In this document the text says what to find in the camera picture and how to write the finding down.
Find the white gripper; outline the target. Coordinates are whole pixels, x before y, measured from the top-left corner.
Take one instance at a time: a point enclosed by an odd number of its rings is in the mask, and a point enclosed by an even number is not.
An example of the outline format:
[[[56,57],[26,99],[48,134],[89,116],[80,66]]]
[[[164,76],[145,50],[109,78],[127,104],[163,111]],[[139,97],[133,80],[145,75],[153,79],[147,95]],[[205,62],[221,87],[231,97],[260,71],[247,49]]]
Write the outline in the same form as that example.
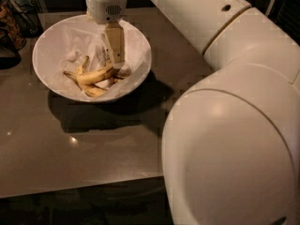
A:
[[[125,33],[118,22],[125,14],[127,0],[85,0],[87,14],[96,23],[107,23],[104,43],[114,68],[125,64]]]

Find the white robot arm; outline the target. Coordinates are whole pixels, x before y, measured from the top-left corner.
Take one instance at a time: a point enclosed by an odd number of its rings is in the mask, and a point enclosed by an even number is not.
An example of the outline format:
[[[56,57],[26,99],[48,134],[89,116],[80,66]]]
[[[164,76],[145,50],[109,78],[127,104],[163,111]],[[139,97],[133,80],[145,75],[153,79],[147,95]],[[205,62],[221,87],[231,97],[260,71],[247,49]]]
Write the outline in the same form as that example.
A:
[[[173,105],[175,225],[299,225],[300,48],[246,0],[151,0],[213,73]]]

